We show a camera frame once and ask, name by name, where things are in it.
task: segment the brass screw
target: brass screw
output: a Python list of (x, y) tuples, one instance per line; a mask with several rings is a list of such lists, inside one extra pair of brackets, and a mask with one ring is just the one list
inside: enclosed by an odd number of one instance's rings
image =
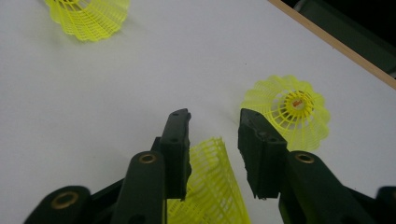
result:
[(155, 157), (152, 154), (145, 154), (145, 155), (142, 155), (139, 157), (139, 161), (141, 163), (145, 163), (145, 164), (155, 162), (156, 160), (157, 160), (157, 157)]
[(299, 153), (296, 155), (296, 159), (297, 161), (303, 162), (303, 163), (314, 163), (315, 159), (313, 157), (311, 157), (308, 154), (305, 153)]
[(50, 206), (53, 209), (64, 209), (73, 203), (75, 203), (78, 200), (78, 194), (75, 193), (74, 191), (66, 191), (58, 194), (56, 198), (52, 200), (50, 203)]

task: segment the white surface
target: white surface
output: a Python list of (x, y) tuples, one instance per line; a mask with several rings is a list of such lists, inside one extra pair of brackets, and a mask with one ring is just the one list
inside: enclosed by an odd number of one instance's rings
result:
[(396, 92), (270, 3), (134, 0), (119, 33), (79, 43), (43, 2), (0, 6), (1, 223), (60, 187), (119, 180), (184, 107), (192, 146), (223, 137), (252, 223), (281, 223), (276, 200), (253, 199), (236, 147), (244, 93), (272, 74), (326, 98), (331, 132), (315, 153), (345, 185), (396, 185)]

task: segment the yellow shuttlecock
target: yellow shuttlecock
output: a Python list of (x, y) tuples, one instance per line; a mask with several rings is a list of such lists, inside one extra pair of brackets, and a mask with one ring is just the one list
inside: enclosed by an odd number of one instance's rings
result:
[(79, 40), (98, 41), (117, 32), (128, 15), (129, 0), (45, 0), (51, 18)]
[(249, 224), (227, 151), (220, 138), (190, 149), (192, 173), (186, 200), (168, 200), (170, 224)]
[(288, 150), (313, 150), (327, 137), (330, 113), (325, 100), (306, 81), (270, 76), (247, 91), (242, 108), (265, 116), (288, 141)]

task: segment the shuttlecock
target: shuttlecock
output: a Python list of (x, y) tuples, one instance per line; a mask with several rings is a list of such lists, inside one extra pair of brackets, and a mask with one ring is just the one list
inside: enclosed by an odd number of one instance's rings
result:
[(186, 201), (168, 200), (168, 223), (249, 224), (248, 211), (221, 138), (190, 149)]
[(288, 150), (316, 149), (327, 137), (330, 113), (324, 98), (294, 76), (270, 76), (247, 91), (242, 108), (255, 110), (288, 142)]
[(45, 0), (51, 18), (79, 40), (98, 41), (117, 32), (128, 15), (129, 0)]

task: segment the black plastic mount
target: black plastic mount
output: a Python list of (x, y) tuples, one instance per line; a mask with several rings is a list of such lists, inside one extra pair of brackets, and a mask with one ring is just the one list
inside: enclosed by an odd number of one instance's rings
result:
[(238, 148), (253, 194), (279, 198), (284, 223), (396, 223), (396, 188), (372, 199), (348, 189), (312, 153), (286, 150), (286, 141), (260, 113), (242, 109)]
[(134, 155), (124, 179), (91, 195), (81, 186), (57, 189), (41, 201), (25, 223), (166, 223), (166, 200), (186, 196), (191, 174), (187, 109), (169, 115), (163, 136), (150, 151)]
[(287, 142), (260, 113), (241, 110), (238, 148), (254, 196), (277, 198), (283, 178)]

